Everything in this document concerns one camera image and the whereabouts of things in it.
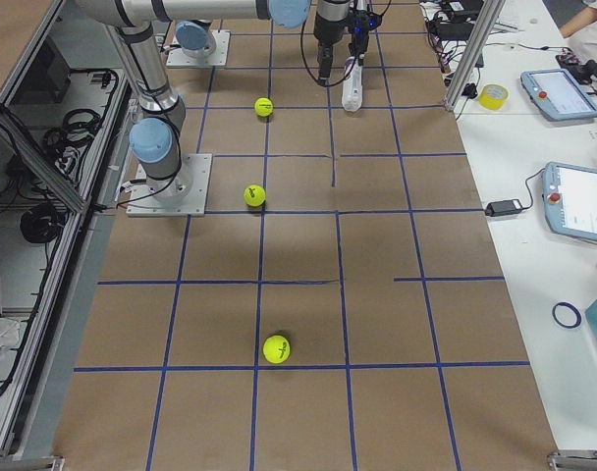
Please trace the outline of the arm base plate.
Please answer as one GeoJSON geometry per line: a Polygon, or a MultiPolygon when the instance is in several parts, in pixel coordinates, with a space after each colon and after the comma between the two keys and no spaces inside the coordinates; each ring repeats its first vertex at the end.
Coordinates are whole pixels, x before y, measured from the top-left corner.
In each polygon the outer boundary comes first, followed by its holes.
{"type": "Polygon", "coordinates": [[[205,214],[212,155],[185,154],[174,178],[164,182],[148,179],[141,164],[136,168],[136,179],[143,183],[132,189],[132,203],[126,213],[131,217],[180,217],[205,214]]]}
{"type": "Polygon", "coordinates": [[[230,36],[227,29],[211,29],[201,34],[176,32],[166,66],[171,69],[224,67],[230,36]]]}

